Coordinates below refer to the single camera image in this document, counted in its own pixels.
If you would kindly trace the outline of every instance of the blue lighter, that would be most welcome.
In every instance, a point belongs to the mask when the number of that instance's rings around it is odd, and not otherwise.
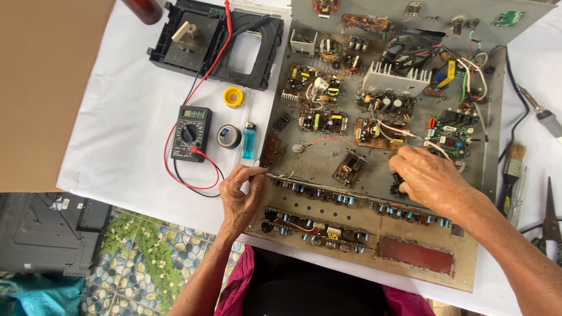
[[[244,130],[244,140],[242,146],[242,158],[253,159],[253,142],[256,139],[256,124],[252,122],[246,123]]]

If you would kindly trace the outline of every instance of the digital multimeter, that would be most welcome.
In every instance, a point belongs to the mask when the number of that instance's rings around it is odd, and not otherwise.
[[[212,111],[206,107],[181,106],[172,145],[172,159],[204,162],[205,158],[194,152],[195,147],[205,153],[211,127]]]

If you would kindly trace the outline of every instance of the pebble pattern tile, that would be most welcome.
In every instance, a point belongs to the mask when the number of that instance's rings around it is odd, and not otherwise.
[[[215,235],[115,207],[80,302],[83,315],[160,315],[172,306]],[[244,252],[235,242],[223,288]]]

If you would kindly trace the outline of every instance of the left hand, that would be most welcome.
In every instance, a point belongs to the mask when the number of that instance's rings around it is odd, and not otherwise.
[[[219,184],[223,200],[224,222],[221,232],[231,238],[238,238],[244,231],[259,205],[267,169],[238,165],[230,175]],[[250,182],[248,195],[240,190],[242,184]]]

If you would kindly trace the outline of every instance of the white tablecloth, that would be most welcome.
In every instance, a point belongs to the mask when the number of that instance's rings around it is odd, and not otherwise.
[[[222,4],[221,0],[213,2]],[[267,1],[277,5],[289,2]],[[121,1],[116,2],[84,93],[57,186],[155,218],[217,233],[223,219],[220,199],[197,196],[173,181],[163,166],[165,139],[193,82],[192,77],[160,69],[148,61],[145,51],[155,46],[166,20],[164,17],[157,25],[143,25]],[[561,20],[562,9],[553,10],[513,41],[509,49],[518,83],[537,101],[562,115],[559,102],[562,28],[557,23]],[[289,20],[285,21],[279,52],[283,52],[287,43],[289,25]],[[253,92],[249,121],[257,124],[258,139],[263,139],[268,124],[282,57],[279,53],[275,60],[271,88]],[[220,126],[229,123],[239,126],[242,121],[242,110],[228,109],[222,102],[222,91],[228,86],[230,84],[208,80],[193,98],[193,105],[206,106],[214,112],[211,137]],[[522,113],[523,106],[507,80],[504,89],[502,139],[507,142],[510,126]],[[520,227],[526,227],[543,219],[546,177],[562,174],[561,165],[556,163],[562,157],[562,146],[532,116],[521,124],[516,137],[529,147],[525,158],[529,166],[528,182],[520,221]],[[262,144],[257,144],[256,148],[261,147]],[[234,151],[220,148],[211,139],[207,154],[228,173]],[[202,165],[180,162],[179,171],[190,184],[205,186],[214,181],[214,170],[207,162]],[[559,177],[553,178],[553,186],[555,192],[562,192]],[[555,194],[555,202],[562,205],[559,196],[562,195]],[[540,234],[540,229],[533,233]],[[505,275],[482,247],[478,252],[474,293],[470,294],[257,238],[242,236],[240,240],[474,312],[490,316],[520,314]]]

